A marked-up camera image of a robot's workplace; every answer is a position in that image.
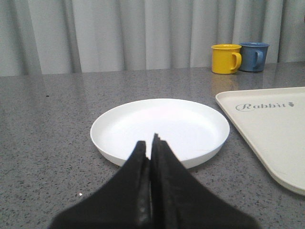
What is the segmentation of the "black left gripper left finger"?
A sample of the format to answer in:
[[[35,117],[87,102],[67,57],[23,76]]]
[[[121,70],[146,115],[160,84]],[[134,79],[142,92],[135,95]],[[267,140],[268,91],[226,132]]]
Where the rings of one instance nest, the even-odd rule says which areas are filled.
[[[91,196],[63,211],[51,229],[151,228],[150,165],[139,141],[121,169]]]

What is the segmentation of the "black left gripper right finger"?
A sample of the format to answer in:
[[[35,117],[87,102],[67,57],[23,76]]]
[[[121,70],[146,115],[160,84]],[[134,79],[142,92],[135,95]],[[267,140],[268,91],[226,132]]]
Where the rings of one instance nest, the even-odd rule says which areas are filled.
[[[151,153],[152,215],[158,229],[258,229],[255,219],[198,182],[166,141],[154,135]]]

